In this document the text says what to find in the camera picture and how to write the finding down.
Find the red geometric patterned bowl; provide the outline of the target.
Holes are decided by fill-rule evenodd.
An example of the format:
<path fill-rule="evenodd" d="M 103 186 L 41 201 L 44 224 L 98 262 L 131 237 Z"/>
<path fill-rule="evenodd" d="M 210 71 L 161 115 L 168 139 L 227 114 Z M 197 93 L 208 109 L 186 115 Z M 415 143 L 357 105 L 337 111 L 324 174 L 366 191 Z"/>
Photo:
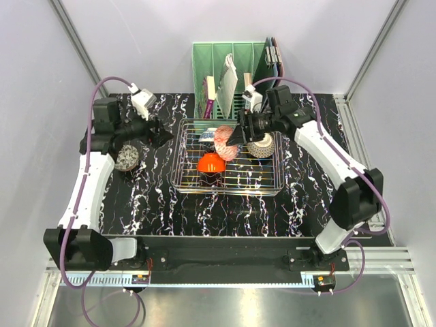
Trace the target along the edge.
<path fill-rule="evenodd" d="M 227 145 L 227 141 L 232 135 L 233 129 L 228 125 L 222 125 L 217 128 L 214 134 L 214 147 L 216 153 L 224 161 L 232 161 L 238 154 L 237 145 Z"/>

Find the blue white porcelain bowl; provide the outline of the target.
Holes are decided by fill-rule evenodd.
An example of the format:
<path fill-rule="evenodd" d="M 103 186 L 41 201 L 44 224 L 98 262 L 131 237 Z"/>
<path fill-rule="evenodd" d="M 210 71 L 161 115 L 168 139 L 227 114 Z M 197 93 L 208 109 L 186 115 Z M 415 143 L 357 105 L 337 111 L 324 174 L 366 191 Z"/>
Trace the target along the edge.
<path fill-rule="evenodd" d="M 215 139 L 215 132 L 216 132 L 216 128 L 214 127 L 209 127 L 208 129 L 204 130 L 199 138 L 199 142 L 214 142 Z"/>

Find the orange plastic bowl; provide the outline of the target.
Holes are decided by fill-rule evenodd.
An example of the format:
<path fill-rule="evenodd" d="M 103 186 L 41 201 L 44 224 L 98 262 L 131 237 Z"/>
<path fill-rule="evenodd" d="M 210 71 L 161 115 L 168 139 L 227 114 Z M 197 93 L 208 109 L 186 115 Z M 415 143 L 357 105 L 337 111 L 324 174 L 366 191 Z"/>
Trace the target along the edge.
<path fill-rule="evenodd" d="M 197 170 L 203 173 L 224 172 L 226 162 L 217 153 L 205 153 L 198 161 Z"/>

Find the brown floral patterned bowl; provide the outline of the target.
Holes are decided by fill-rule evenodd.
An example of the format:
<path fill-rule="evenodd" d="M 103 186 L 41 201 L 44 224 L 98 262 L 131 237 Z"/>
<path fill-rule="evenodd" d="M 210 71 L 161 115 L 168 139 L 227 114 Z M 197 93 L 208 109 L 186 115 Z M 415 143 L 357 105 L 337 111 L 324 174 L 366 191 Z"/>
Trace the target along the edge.
<path fill-rule="evenodd" d="M 138 149 L 130 144 L 125 144 L 120 150 L 115 161 L 114 169 L 122 172 L 133 170 L 139 162 Z"/>

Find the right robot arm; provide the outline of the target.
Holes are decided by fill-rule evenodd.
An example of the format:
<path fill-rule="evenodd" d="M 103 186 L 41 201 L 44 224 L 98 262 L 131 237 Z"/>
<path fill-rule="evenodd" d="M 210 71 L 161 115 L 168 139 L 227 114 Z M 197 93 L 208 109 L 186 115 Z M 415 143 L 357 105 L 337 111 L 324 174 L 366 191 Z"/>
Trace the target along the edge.
<path fill-rule="evenodd" d="M 250 84 L 243 98 L 249 109 L 238 114 L 238 123 L 228 138 L 229 146 L 248 144 L 279 132 L 316 160 L 332 182 L 335 193 L 329 206 L 330 220 L 303 252 L 304 262 L 318 270 L 330 266 L 352 232 L 382 209 L 383 174 L 357 162 L 341 148 L 322 125 L 320 108 L 296 108 L 286 85 L 266 91 L 270 112 L 261 112 L 263 97 Z"/>

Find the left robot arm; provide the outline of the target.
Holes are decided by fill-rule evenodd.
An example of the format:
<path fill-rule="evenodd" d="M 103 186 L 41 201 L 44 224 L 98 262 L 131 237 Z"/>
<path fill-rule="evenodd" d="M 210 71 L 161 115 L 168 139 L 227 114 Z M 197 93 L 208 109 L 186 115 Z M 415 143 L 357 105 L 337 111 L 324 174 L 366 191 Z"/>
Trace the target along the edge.
<path fill-rule="evenodd" d="M 115 97 L 96 99 L 91 120 L 80 142 L 80 166 L 69 204 L 56 228 L 44 232 L 44 244 L 59 269 L 105 271 L 121 260 L 131 269 L 141 269 L 147 253 L 134 238 L 106 238 L 98 220 L 106 183 L 126 142 L 139 139 L 158 149 L 172 139 L 164 124 L 149 116 L 154 95 L 132 95 L 136 117 L 121 118 Z"/>

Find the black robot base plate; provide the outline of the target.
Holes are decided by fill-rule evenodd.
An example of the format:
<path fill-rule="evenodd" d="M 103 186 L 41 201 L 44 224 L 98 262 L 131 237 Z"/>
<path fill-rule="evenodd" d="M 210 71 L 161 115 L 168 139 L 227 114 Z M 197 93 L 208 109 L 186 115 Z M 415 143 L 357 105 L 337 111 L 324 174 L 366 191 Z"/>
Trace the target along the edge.
<path fill-rule="evenodd" d="M 272 266 L 291 271 L 349 270 L 345 250 L 324 255 L 313 237 L 135 236 L 135 258 L 116 260 L 111 269 L 144 270 L 152 259 L 157 271 L 180 266 Z"/>

